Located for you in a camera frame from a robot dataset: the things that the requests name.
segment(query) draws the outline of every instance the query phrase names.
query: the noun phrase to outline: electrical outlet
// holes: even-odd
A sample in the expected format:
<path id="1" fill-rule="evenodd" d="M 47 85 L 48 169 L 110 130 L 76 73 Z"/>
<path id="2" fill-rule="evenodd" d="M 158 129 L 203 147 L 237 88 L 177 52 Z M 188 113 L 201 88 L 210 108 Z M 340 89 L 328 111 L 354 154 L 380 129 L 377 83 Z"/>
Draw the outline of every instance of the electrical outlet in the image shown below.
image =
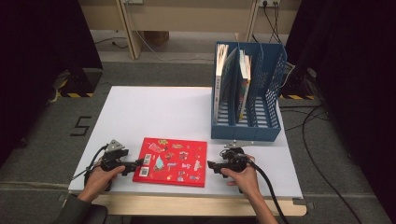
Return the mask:
<path id="1" fill-rule="evenodd" d="M 267 7 L 275 7 L 275 3 L 277 3 L 277 6 L 279 7 L 280 5 L 280 0 L 260 0 L 259 7 L 263 7 L 263 2 L 267 2 Z"/>

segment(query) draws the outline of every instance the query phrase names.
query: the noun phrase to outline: handheld controller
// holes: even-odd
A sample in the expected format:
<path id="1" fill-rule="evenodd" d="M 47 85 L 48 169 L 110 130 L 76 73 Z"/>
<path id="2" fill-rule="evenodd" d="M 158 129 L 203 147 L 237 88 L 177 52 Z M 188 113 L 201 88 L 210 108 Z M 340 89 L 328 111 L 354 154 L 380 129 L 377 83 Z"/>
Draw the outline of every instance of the handheld controller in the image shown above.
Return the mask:
<path id="1" fill-rule="evenodd" d="M 221 168 L 228 168 L 234 172 L 242 172 L 247 168 L 247 156 L 241 147 L 224 149 L 220 152 L 220 156 L 226 160 L 224 163 L 215 163 L 213 161 L 208 161 L 207 165 L 210 169 L 213 169 L 215 174 L 221 174 L 224 178 L 227 175 L 221 173 Z"/>
<path id="2" fill-rule="evenodd" d="M 112 140 L 110 144 L 106 145 L 105 154 L 100 160 L 100 167 L 104 171 L 111 171 L 118 166 L 125 166 L 125 170 L 122 171 L 122 175 L 128 175 L 131 172 L 135 172 L 136 168 L 143 165 L 144 159 L 139 159 L 136 161 L 121 161 L 120 158 L 127 156 L 129 153 L 129 149 L 125 148 L 124 145 L 117 142 L 116 140 Z M 88 178 L 91 175 L 92 170 L 87 171 L 85 174 L 84 185 L 87 183 Z M 108 187 L 105 191 L 110 191 L 111 189 L 111 180 L 108 183 Z"/>

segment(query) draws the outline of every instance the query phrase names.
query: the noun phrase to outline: floor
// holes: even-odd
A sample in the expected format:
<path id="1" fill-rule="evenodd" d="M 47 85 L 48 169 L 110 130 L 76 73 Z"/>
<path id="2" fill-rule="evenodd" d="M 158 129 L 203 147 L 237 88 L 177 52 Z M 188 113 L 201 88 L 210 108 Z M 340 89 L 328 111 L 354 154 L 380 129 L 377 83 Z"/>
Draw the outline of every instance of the floor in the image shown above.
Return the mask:
<path id="1" fill-rule="evenodd" d="M 96 47 L 106 69 L 95 97 L 78 101 L 58 99 L 44 111 L 29 136 L 28 146 L 13 151 L 0 170 L 1 223 L 48 223 L 59 214 L 67 195 L 70 175 L 75 172 L 92 131 L 89 129 L 84 137 L 70 137 L 70 132 L 76 131 L 76 116 L 92 116 L 92 121 L 88 122 L 93 127 L 111 85 L 128 85 L 132 82 L 147 85 L 147 79 L 160 75 L 164 68 L 171 79 L 164 85 L 173 82 L 179 85 L 210 85 L 216 41 L 233 40 L 233 34 L 170 33 L 169 41 L 163 45 L 150 45 L 156 53 L 144 47 L 140 58 L 132 60 L 129 50 L 125 48 L 123 32 L 92 31 L 92 37 L 97 42 Z M 256 38 L 261 42 L 269 42 L 271 36 L 256 35 Z M 286 43 L 287 38 L 286 35 L 281 36 L 282 42 Z M 160 66 L 151 69 L 155 64 Z M 136 67 L 139 68 L 137 71 L 147 73 L 131 77 L 131 71 L 135 71 Z M 202 78 L 183 80 L 183 74 L 176 74 L 176 70 L 180 69 L 202 72 Z M 321 106 L 315 116 L 309 119 L 302 134 L 307 114 L 322 103 L 319 98 L 316 95 L 314 100 L 279 99 L 290 153 L 308 210 L 303 217 L 288 217 L 289 222 L 359 223 L 354 216 L 356 214 L 361 223 L 390 223 L 360 167 L 349 158 L 341 137 L 337 135 L 336 126 L 332 123 L 332 115 L 325 106 Z M 130 221 L 130 217 L 110 216 L 106 224 Z M 133 217 L 133 223 L 193 221 L 205 224 L 256 222 L 254 218 L 193 220 L 189 217 Z"/>

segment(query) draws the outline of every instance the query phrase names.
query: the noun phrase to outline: wire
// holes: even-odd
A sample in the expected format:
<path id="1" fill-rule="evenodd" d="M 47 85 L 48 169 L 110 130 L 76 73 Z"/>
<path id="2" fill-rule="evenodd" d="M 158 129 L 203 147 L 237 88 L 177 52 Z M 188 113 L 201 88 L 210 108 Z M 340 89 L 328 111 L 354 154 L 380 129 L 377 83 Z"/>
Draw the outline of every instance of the wire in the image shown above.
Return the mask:
<path id="1" fill-rule="evenodd" d="M 125 37 L 111 37 L 111 38 L 107 38 L 107 39 L 103 39 L 103 40 L 100 40 L 98 42 L 95 42 L 95 44 L 100 44 L 102 42 L 105 42 L 107 40 L 112 40 L 112 39 L 126 39 L 126 38 Z"/>
<path id="2" fill-rule="evenodd" d="M 304 111 L 300 111 L 300 110 L 281 110 L 280 112 L 296 112 L 296 113 L 301 113 L 301 114 L 309 114 L 309 113 L 307 113 L 307 112 L 304 112 Z M 323 112 L 323 113 L 320 113 L 320 114 L 317 114 L 317 115 L 311 115 L 312 117 L 314 117 L 314 118 L 316 118 L 316 119 L 322 119 L 322 120 L 331 120 L 331 119 L 324 119 L 324 118 L 321 118 L 319 115 L 321 115 L 321 114 L 324 114 L 324 113 L 327 113 L 327 112 Z"/>
<path id="3" fill-rule="evenodd" d="M 267 1 L 264 1 L 264 2 L 263 2 L 264 15 L 265 15 L 265 17 L 267 18 L 268 22 L 270 23 L 271 29 L 272 29 L 272 31 L 273 31 L 269 43 L 271 43 L 272 37 L 274 37 L 274 39 L 276 40 L 276 42 L 279 43 L 279 44 L 281 44 L 282 41 L 280 41 L 279 36 L 277 35 L 277 32 L 276 32 L 274 26 L 272 25 L 271 20 L 270 20 L 270 18 L 269 18 L 268 15 L 267 15 L 267 12 L 265 11 L 266 8 L 267 8 Z"/>
<path id="4" fill-rule="evenodd" d="M 124 4 L 127 5 L 125 7 L 125 10 L 126 10 L 127 16 L 129 16 L 129 14 L 130 14 L 130 13 L 128 13 L 129 0 L 126 0 Z M 134 24 L 134 22 L 132 20 L 132 17 L 129 17 L 128 22 L 130 22 L 131 24 Z M 157 59 L 161 60 L 161 61 L 166 61 L 166 62 L 170 62 L 170 61 L 195 61 L 195 60 L 210 61 L 210 62 L 214 61 L 213 59 L 204 59 L 204 58 L 189 58 L 189 59 L 183 59 L 183 58 L 165 59 L 165 58 L 162 58 L 162 57 L 158 56 L 157 52 L 149 46 L 149 44 L 146 42 L 145 38 L 143 38 L 142 35 L 139 34 L 139 31 L 136 30 L 135 32 L 140 37 L 140 39 L 143 41 L 143 43 L 145 43 L 145 45 L 148 47 L 148 49 L 151 50 L 151 52 L 154 53 L 155 57 Z"/>
<path id="5" fill-rule="evenodd" d="M 277 2 L 274 2 L 275 5 L 275 30 L 276 30 L 276 36 L 277 39 L 279 40 L 280 44 L 282 44 L 282 41 L 279 38 L 279 31 L 277 30 L 277 20 L 279 19 L 279 4 Z"/>
<path id="6" fill-rule="evenodd" d="M 301 127 L 301 126 L 303 126 L 304 124 L 302 123 L 302 124 L 299 124 L 299 125 L 296 125 L 296 126 L 294 126 L 294 127 L 291 127 L 291 128 L 288 128 L 288 129 L 285 129 L 285 131 L 290 131 L 290 130 L 292 130 L 292 129 L 295 129 L 295 128 L 298 128 L 298 127 Z"/>
<path id="7" fill-rule="evenodd" d="M 251 37 L 253 37 L 253 39 L 254 39 L 254 41 L 256 41 L 256 43 L 259 43 L 259 41 L 256 39 L 256 36 L 254 36 L 254 34 L 252 34 Z"/>
<path id="8" fill-rule="evenodd" d="M 306 118 L 304 119 L 304 123 L 303 123 L 303 140 L 304 140 L 304 147 L 305 150 L 309 156 L 309 159 L 312 161 L 312 164 L 315 166 L 315 168 L 318 170 L 319 174 L 321 175 L 321 177 L 326 181 L 326 183 L 334 190 L 334 192 L 338 195 L 338 197 L 344 202 L 344 204 L 346 205 L 346 207 L 349 209 L 349 211 L 352 213 L 352 215 L 356 218 L 356 220 L 359 223 L 362 223 L 361 220 L 359 219 L 358 215 L 356 215 L 355 211 L 352 209 L 352 207 L 349 205 L 349 203 L 345 200 L 345 198 L 341 195 L 341 193 L 332 185 L 332 183 L 330 183 L 330 181 L 327 179 L 327 177 L 321 172 L 321 170 L 319 169 L 317 163 L 315 162 L 314 158 L 312 157 L 311 151 L 308 148 L 308 144 L 306 143 L 306 139 L 305 139 L 305 124 L 307 123 L 307 120 L 309 117 L 311 117 L 311 114 L 314 113 L 315 110 L 317 110 L 319 107 L 321 107 L 321 105 L 316 106 L 315 108 L 313 108 L 311 110 L 311 112 L 309 112 L 309 114 L 306 116 Z"/>
<path id="9" fill-rule="evenodd" d="M 111 42 L 111 44 L 112 45 L 114 45 L 114 46 L 117 46 L 117 47 L 119 47 L 120 49 L 126 49 L 126 48 L 128 48 L 128 45 L 127 46 L 125 46 L 125 47 L 121 47 L 120 45 L 118 45 L 118 44 L 116 44 L 116 42 Z"/>
<path id="10" fill-rule="evenodd" d="M 285 215 L 283 214 L 282 209 L 279 206 L 279 203 L 277 202 L 277 198 L 276 198 L 276 195 L 274 193 L 274 188 L 272 187 L 271 181 L 268 178 L 268 176 L 265 174 L 265 172 L 262 170 L 262 168 L 260 168 L 258 165 L 256 165 L 256 163 L 254 163 L 254 161 L 246 160 L 245 158 L 241 158 L 241 159 L 243 159 L 244 161 L 247 161 L 254 169 L 256 169 L 262 175 L 262 177 L 264 178 L 265 182 L 267 183 L 268 189 L 270 190 L 271 197 L 272 197 L 272 199 L 274 201 L 274 204 L 275 204 L 277 212 L 279 213 L 279 216 L 282 218 L 284 223 L 288 224 L 289 222 L 286 219 Z"/>
<path id="11" fill-rule="evenodd" d="M 288 74 L 286 75 L 285 81 L 283 82 L 283 84 L 280 86 L 280 88 L 283 88 L 286 84 L 286 82 L 288 82 L 289 76 L 290 74 L 293 72 L 294 68 L 296 67 L 296 65 L 291 64 L 291 63 L 287 63 L 288 66 L 291 67 L 290 71 L 288 72 Z"/>
<path id="12" fill-rule="evenodd" d="M 318 98 L 320 101 L 324 101 L 318 89 L 318 85 L 315 79 L 313 78 L 306 78 L 305 82 L 306 90 L 311 94 L 310 90 L 312 91 L 312 95 Z"/>
<path id="13" fill-rule="evenodd" d="M 311 87 L 308 85 L 307 82 L 304 83 L 304 86 L 305 86 L 305 89 L 306 89 L 306 91 L 308 92 L 309 95 L 312 95 L 312 96 L 315 95 L 313 92 L 311 92 L 311 90 L 310 90 Z"/>
<path id="14" fill-rule="evenodd" d="M 105 150 L 106 148 L 107 148 L 107 145 L 105 145 L 105 146 L 99 148 L 99 150 L 98 150 L 98 151 L 96 152 L 96 154 L 93 156 L 90 165 L 87 166 L 87 167 L 85 168 L 85 170 L 83 170 L 82 172 L 80 172 L 78 175 L 73 176 L 72 180 L 76 179 L 77 177 L 81 176 L 82 174 L 84 174 L 84 173 L 86 173 L 86 172 L 90 172 L 93 168 L 95 168 L 95 167 L 96 167 L 96 164 L 98 164 L 98 163 L 101 161 L 101 160 L 99 160 L 99 161 L 95 162 L 96 157 L 99 155 L 99 153 L 100 153 L 102 150 Z"/>

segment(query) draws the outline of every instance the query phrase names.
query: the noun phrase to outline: red board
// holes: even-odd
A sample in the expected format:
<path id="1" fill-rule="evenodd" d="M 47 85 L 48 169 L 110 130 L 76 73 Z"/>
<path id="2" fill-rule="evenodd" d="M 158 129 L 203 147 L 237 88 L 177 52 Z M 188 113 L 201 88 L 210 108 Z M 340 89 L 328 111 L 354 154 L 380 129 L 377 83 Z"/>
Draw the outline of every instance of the red board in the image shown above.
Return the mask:
<path id="1" fill-rule="evenodd" d="M 205 186 L 207 142 L 145 138 L 139 159 L 143 166 L 134 172 L 134 182 Z"/>

